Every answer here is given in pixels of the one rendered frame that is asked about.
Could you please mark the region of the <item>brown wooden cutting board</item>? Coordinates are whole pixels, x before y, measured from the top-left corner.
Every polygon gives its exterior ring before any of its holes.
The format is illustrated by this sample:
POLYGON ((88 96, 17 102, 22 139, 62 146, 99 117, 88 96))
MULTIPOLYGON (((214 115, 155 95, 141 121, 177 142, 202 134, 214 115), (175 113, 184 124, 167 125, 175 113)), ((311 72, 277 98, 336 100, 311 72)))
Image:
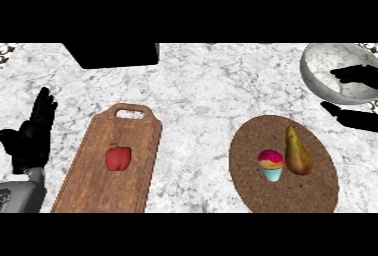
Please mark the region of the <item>brown wooden cutting board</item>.
POLYGON ((144 211, 161 129, 143 105, 118 103, 93 117, 53 213, 144 211))

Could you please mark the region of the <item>pink frosted cupcake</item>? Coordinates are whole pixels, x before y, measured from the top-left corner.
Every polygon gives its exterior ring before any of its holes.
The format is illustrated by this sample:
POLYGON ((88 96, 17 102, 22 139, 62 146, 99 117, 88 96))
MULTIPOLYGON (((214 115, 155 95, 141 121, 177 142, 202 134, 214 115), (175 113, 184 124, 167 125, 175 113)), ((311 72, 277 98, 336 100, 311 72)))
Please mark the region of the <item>pink frosted cupcake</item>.
POLYGON ((264 150, 258 154, 258 168, 270 182, 280 179, 282 170, 286 167, 282 154, 274 150, 264 150))

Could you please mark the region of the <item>red bell pepper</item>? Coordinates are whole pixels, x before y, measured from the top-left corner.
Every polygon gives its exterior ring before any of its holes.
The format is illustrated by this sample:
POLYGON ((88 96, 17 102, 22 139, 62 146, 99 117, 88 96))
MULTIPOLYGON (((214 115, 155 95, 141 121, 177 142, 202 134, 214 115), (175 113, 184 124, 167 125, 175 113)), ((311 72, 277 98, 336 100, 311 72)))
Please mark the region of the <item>red bell pepper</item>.
POLYGON ((105 154, 105 163, 109 171, 124 171, 131 161, 131 148, 119 146, 115 142, 105 154))

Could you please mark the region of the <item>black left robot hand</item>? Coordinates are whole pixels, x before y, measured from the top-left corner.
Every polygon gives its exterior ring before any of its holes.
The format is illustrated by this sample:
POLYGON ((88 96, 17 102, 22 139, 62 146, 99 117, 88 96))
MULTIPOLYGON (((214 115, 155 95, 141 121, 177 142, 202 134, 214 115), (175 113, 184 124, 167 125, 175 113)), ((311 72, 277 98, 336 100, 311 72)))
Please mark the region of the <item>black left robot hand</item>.
POLYGON ((16 175, 47 164, 56 108, 54 97, 50 90, 42 87, 34 101, 31 116, 19 129, 0 130, 0 143, 11 156, 11 172, 16 175))

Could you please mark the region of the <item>yellow-brown pear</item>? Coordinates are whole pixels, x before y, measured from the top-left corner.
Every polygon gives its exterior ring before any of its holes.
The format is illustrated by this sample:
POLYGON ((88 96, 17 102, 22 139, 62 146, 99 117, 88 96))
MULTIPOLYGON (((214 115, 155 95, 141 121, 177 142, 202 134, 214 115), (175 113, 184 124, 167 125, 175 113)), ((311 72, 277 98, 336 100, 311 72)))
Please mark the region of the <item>yellow-brown pear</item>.
POLYGON ((286 127, 285 160, 286 167, 294 174, 307 175, 311 172, 313 158, 301 144, 296 128, 294 126, 286 127))

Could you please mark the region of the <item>white marbled bowl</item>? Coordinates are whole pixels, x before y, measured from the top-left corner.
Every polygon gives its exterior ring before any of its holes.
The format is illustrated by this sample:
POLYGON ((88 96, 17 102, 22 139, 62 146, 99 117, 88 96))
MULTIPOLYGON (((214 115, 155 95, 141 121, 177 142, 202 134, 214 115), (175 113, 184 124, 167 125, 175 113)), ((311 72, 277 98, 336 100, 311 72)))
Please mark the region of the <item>white marbled bowl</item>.
POLYGON ((314 95, 339 105, 358 105, 378 101, 378 90, 361 83, 342 84, 330 74, 333 69, 354 65, 378 68, 378 58, 353 43, 310 43, 299 59, 304 84, 314 95))

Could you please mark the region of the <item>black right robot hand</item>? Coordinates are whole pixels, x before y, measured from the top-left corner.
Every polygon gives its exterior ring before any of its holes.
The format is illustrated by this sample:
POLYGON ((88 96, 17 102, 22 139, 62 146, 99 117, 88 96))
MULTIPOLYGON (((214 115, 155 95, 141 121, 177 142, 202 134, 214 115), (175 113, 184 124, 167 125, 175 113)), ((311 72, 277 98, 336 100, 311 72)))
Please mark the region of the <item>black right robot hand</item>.
MULTIPOLYGON (((341 69, 333 69, 330 74, 339 79, 342 84, 357 82, 378 90, 378 68, 366 65, 354 65, 341 69)), ((332 103, 323 101, 320 106, 336 118, 338 123, 348 128, 378 133, 378 114, 344 110, 332 103)))

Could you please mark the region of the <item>black box appliance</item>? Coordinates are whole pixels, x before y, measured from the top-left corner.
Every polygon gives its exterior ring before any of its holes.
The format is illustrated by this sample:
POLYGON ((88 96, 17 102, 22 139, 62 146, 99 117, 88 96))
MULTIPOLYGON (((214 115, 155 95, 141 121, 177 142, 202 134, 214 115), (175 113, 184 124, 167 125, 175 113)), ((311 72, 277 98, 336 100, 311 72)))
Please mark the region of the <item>black box appliance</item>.
POLYGON ((63 46, 82 69, 156 65, 159 61, 158 43, 65 43, 63 46))

